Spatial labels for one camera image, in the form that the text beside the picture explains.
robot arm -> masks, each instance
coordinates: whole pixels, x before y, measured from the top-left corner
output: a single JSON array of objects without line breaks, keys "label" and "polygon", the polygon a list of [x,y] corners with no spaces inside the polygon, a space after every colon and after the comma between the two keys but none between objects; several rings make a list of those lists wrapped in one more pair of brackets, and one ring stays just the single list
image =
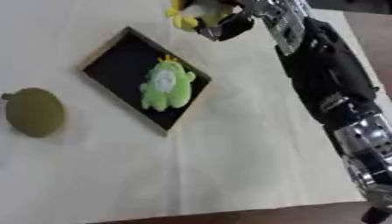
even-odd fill
[{"label": "robot arm", "polygon": [[392,128],[376,105],[377,87],[340,35],[313,18],[305,0],[219,0],[241,10],[195,31],[213,41],[234,38],[261,19],[300,100],[343,159],[372,208],[366,223],[392,213]]}]

table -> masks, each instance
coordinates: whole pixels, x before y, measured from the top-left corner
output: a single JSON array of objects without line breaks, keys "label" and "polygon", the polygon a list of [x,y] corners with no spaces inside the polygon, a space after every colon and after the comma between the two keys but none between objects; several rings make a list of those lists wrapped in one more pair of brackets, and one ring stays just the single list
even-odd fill
[{"label": "table", "polygon": [[[51,90],[66,104],[69,119],[63,132],[43,140],[21,136],[0,121],[2,224],[361,200],[324,133],[295,96],[266,30],[258,25],[238,39],[212,43],[172,28],[162,17],[168,4],[4,0],[1,89]],[[343,13],[318,14],[336,26],[378,83]],[[74,69],[126,25],[213,77],[205,97],[167,138]],[[390,111],[383,91],[379,98]]]}]

white table surface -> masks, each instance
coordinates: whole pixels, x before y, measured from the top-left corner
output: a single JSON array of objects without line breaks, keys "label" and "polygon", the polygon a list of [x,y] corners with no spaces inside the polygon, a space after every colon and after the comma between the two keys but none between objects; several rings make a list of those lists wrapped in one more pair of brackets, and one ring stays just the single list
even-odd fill
[{"label": "white table surface", "polygon": [[[0,89],[66,104],[63,132],[31,139],[0,120],[0,223],[67,224],[361,200],[259,25],[212,43],[172,28],[169,0],[0,0]],[[341,12],[330,21],[378,83]],[[74,71],[131,25],[213,83],[163,138]],[[383,91],[379,101],[388,111]]]}]

yellow object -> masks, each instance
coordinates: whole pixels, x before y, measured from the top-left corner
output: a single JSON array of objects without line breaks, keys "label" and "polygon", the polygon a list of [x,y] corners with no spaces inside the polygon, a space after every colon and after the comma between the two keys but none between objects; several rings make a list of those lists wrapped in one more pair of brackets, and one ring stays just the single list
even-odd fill
[{"label": "yellow object", "polygon": [[164,59],[159,58],[158,60],[159,60],[159,62],[163,62],[163,61],[179,61],[179,59],[174,58],[174,57],[170,56],[169,54],[166,54],[164,56]]},{"label": "yellow object", "polygon": [[[171,0],[171,8],[166,10],[165,15],[168,18],[173,18],[172,22],[174,27],[187,32],[195,32],[195,28],[199,25],[198,18],[181,15],[184,4],[184,0]],[[215,13],[206,12],[206,14],[200,17],[208,26],[217,25],[223,18],[232,14],[233,7],[221,4],[219,9],[213,11],[215,11]]]}]

floor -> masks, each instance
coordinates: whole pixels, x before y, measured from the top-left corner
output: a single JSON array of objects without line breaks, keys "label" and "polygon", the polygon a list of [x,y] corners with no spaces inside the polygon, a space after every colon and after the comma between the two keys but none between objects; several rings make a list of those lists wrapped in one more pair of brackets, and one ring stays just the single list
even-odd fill
[{"label": "floor", "polygon": [[313,8],[389,14],[390,0],[308,0]]}]

